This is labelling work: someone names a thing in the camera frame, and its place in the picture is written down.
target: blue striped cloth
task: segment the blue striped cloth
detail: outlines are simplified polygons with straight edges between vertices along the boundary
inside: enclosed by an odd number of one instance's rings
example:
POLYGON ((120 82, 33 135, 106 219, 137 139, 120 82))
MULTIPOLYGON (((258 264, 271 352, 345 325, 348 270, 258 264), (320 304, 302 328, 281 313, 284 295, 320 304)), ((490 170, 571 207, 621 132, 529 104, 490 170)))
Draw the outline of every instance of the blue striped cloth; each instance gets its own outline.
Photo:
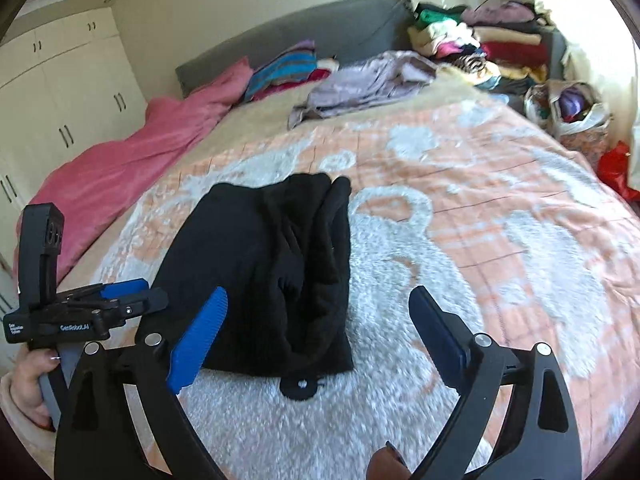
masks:
POLYGON ((255 94, 270 85, 306 81, 317 67, 315 42, 301 41, 255 71, 244 94, 244 101, 251 101, 255 94))

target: hand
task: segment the hand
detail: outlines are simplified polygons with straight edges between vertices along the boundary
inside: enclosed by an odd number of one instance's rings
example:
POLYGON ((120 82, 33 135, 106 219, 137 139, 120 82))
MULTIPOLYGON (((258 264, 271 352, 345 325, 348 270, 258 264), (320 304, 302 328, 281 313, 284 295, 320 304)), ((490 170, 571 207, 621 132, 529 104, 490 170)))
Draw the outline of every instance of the hand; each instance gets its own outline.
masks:
POLYGON ((11 381, 10 393, 18 409, 41 428, 49 428, 51 418, 44 404, 38 378, 60 364, 55 350, 41 349, 29 352, 24 345, 18 352, 17 364, 11 381))
POLYGON ((389 442, 373 454, 367 468, 367 480, 407 480, 410 476, 402 456, 389 442))

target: sleeve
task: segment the sleeve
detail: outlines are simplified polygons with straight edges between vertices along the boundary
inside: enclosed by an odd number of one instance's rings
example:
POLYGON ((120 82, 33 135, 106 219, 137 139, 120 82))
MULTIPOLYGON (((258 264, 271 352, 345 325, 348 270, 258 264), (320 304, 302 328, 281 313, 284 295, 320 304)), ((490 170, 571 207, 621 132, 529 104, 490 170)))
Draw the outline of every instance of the sleeve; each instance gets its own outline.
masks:
POLYGON ((56 435, 51 431, 37 427, 22 414, 9 393, 11 379, 11 374, 7 374, 0 379, 0 409, 2 409, 9 426, 14 430, 27 452, 47 475, 53 478, 56 435))

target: dark red folded cloth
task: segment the dark red folded cloth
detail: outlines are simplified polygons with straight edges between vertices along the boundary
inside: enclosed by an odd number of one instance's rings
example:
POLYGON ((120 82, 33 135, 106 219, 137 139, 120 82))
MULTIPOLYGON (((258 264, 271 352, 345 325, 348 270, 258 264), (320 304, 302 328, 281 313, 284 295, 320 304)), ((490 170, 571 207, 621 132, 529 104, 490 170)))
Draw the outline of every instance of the dark red folded cloth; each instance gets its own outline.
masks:
POLYGON ((488 41, 480 45, 486 52, 489 61, 500 63, 501 61, 511 64, 529 66, 536 68, 549 64, 549 54, 543 44, 526 45, 521 43, 498 43, 488 41))
POLYGON ((254 96, 252 97, 251 102, 255 103, 256 101, 261 101, 265 97, 270 96, 271 94, 277 94, 279 92, 284 92, 285 90, 289 90, 289 89, 295 88, 297 86, 306 85, 307 83, 312 83, 313 81, 320 81, 322 79, 326 79, 330 75, 331 75, 331 71, 330 70, 327 70, 325 68, 316 68, 309 75, 309 77, 304 81, 290 82, 290 83, 283 83, 281 85, 270 85, 270 86, 267 86, 267 88, 265 88, 264 90, 260 90, 259 92, 256 92, 254 94, 254 96))

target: fingernail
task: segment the fingernail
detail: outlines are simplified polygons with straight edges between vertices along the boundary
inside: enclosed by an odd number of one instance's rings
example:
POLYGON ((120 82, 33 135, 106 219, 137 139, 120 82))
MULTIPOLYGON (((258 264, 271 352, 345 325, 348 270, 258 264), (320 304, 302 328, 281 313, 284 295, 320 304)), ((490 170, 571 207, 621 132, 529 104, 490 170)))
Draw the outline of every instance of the fingernail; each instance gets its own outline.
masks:
POLYGON ((52 361, 60 361, 60 356, 55 350, 47 350, 46 356, 47 356, 47 359, 50 359, 52 361))
POLYGON ((391 450, 393 452, 393 454, 396 456, 396 460, 398 460, 399 463, 401 463, 404 467, 407 467, 406 462, 404 461, 404 458, 402 458, 402 455, 400 454, 400 452, 396 449, 396 446, 394 446, 391 442, 389 442, 388 440, 386 441, 385 446, 387 447, 387 449, 391 450))

